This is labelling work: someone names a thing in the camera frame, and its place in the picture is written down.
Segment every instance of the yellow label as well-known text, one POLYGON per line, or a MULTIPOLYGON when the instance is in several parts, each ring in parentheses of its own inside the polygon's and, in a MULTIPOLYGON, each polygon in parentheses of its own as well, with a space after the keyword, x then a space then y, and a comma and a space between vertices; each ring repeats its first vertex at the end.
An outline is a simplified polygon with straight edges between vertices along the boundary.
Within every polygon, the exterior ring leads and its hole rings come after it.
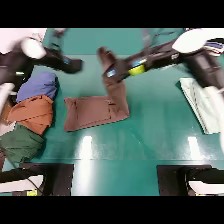
POLYGON ((135 76, 145 72, 145 68, 144 68, 144 65, 139 65, 138 67, 130 69, 128 72, 130 75, 135 76))
POLYGON ((37 196, 37 190, 27 191, 27 196, 37 196))

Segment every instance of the blue cloth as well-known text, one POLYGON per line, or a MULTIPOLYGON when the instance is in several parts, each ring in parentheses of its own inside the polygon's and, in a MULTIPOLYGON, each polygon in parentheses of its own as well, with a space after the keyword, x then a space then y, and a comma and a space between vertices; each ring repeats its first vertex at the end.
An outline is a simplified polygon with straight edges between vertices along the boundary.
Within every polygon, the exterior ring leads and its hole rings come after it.
POLYGON ((56 93, 56 75, 53 72, 40 72, 31 76, 19 89, 16 102, 19 103, 28 98, 46 95, 53 100, 56 93))

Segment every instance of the green cloth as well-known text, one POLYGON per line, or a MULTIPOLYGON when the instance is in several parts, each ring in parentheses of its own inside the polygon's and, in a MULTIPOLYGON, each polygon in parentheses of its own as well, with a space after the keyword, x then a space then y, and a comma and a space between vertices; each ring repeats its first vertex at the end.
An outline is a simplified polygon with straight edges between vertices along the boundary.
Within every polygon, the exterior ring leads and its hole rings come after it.
POLYGON ((0 145, 12 162, 24 162, 32 159, 41 149, 43 138, 22 125, 16 125, 0 137, 0 145))

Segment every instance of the black cable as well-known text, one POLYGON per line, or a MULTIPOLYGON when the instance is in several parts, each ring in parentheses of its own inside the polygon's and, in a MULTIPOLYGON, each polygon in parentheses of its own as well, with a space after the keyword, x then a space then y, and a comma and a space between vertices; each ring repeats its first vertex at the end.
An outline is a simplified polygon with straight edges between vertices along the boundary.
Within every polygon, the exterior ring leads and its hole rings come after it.
POLYGON ((20 170, 18 169, 18 167, 16 167, 15 163, 11 161, 11 159, 9 159, 9 157, 6 155, 5 150, 1 147, 0 148, 2 151, 2 154, 5 155, 5 157, 8 159, 8 161, 11 163, 11 165, 13 166, 13 168, 16 170, 16 172, 22 177, 25 178, 26 180, 28 180, 42 195, 43 195, 43 191, 40 190, 39 187, 36 186, 36 184, 30 180, 29 178, 25 177, 22 172, 20 172, 20 170))

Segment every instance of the white towel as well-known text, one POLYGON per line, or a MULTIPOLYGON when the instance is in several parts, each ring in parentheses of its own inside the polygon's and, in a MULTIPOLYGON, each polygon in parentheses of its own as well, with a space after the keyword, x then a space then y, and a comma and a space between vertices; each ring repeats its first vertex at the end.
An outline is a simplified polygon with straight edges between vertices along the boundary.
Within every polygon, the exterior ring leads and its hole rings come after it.
POLYGON ((219 133, 217 116, 211 106, 209 97, 197 81, 192 78, 181 78, 181 88, 200 122, 205 134, 219 133))

